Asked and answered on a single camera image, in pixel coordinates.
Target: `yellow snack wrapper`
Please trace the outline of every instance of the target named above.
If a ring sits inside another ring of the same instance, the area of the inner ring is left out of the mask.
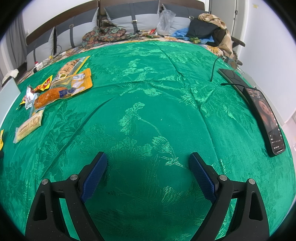
[[[37,91],[44,91],[48,89],[50,87],[51,82],[52,82],[52,76],[48,77],[41,85],[38,85],[34,89],[34,91],[37,92]],[[25,95],[19,105],[26,103],[26,98],[27,96]]]
[[[44,109],[46,105],[58,99],[69,98],[89,89],[90,87],[92,87],[90,68],[82,71],[80,74],[56,80],[52,83],[47,92],[39,95],[34,100],[30,116],[34,116],[37,111]]]
[[[15,138],[13,143],[18,143],[20,140],[41,126],[43,111],[44,110],[39,111],[36,115],[26,120],[19,128],[15,129]]]
[[[4,130],[0,132],[0,150],[2,150],[2,147],[3,147],[3,140],[2,140],[3,132]]]
[[[38,85],[34,91],[44,91],[50,87],[50,84],[52,82],[52,76],[48,77],[41,85]]]

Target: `smartphone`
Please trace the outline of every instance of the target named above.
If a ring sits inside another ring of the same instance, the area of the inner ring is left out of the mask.
[[[243,95],[247,99],[259,129],[265,141],[265,146],[270,157],[281,154],[286,146],[279,124],[272,112],[270,105],[260,90],[244,87]]]
[[[218,72],[231,84],[238,84],[238,85],[233,85],[233,88],[243,97],[243,89],[244,87],[249,87],[245,81],[238,76],[238,74],[236,72],[234,72],[231,69],[218,69]]]

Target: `headboard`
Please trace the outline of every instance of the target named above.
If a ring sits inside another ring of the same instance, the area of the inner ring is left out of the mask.
[[[101,16],[106,15],[104,7],[114,6],[118,4],[124,4],[124,3],[144,2],[144,1],[151,1],[151,0],[100,0],[100,3],[99,3],[100,15]],[[175,4],[179,6],[205,10],[205,4],[197,0],[160,0],[160,5],[163,3]]]
[[[51,28],[59,25],[60,23],[68,20],[69,18],[72,18],[80,13],[89,11],[91,9],[94,9],[99,6],[99,0],[92,0],[83,4],[80,4],[78,6],[75,6],[73,8],[70,8],[69,10],[60,13],[59,15],[53,17],[52,19],[48,20],[44,24],[42,24],[40,27],[35,29],[32,33],[30,33],[26,37],[26,43],[29,45],[32,43],[35,39],[40,37],[42,34],[44,34],[46,31],[50,30]]]

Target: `green damask fabric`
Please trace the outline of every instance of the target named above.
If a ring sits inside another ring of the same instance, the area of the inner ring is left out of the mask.
[[[42,126],[17,144],[15,128],[29,117],[16,110],[26,86],[37,86],[68,61],[88,56],[93,87],[45,108]],[[198,152],[231,180],[257,181],[271,233],[295,196],[290,149],[270,158],[243,99],[214,73],[216,56],[193,44],[136,42],[90,50],[37,72],[19,85],[22,93],[2,128],[0,201],[24,233],[35,192],[79,173],[99,151],[107,170],[86,207],[106,241],[190,240],[211,203],[188,169]],[[227,68],[222,61],[216,69]],[[235,200],[218,237],[229,225]],[[65,201],[62,209],[70,233]]]

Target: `window curtain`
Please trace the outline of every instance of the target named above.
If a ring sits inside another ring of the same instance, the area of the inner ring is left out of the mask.
[[[25,62],[27,56],[26,33],[22,14],[15,18],[5,35],[12,66],[17,69]]]

